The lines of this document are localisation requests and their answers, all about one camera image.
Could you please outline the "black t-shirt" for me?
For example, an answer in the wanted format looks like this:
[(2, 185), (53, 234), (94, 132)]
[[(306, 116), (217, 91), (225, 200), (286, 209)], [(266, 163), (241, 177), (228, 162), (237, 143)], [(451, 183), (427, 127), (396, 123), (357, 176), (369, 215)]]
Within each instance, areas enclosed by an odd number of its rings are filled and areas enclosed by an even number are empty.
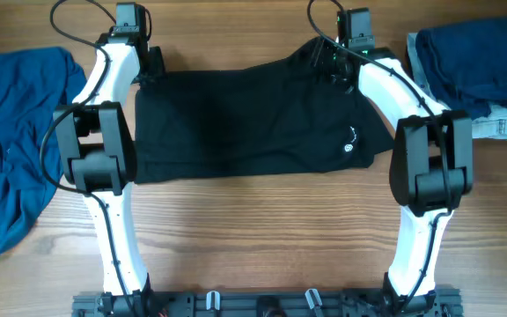
[(312, 39), (243, 70), (168, 72), (136, 94), (136, 182), (370, 166), (393, 138), (368, 100)]

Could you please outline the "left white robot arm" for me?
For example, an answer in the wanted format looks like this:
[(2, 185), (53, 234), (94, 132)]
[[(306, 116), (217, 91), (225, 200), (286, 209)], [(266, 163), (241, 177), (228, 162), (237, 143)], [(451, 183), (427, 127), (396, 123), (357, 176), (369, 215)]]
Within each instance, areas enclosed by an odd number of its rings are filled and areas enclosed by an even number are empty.
[(104, 270), (103, 292), (77, 296), (75, 316), (156, 316), (148, 270), (138, 250), (131, 211), (136, 149), (123, 105), (146, 71), (142, 35), (102, 34), (96, 63), (71, 106), (55, 110), (64, 175), (81, 193), (93, 220)]

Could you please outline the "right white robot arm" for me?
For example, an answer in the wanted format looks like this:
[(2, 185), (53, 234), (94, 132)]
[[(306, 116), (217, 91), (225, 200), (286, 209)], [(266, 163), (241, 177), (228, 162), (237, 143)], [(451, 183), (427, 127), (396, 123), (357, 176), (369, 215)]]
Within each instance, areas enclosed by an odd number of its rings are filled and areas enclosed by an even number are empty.
[(383, 308), (392, 316), (427, 313), (435, 305), (445, 228), (473, 187), (471, 119), (428, 97), (388, 50), (330, 43), (353, 62), (357, 89), (394, 130), (389, 184), (400, 205), (400, 229)]

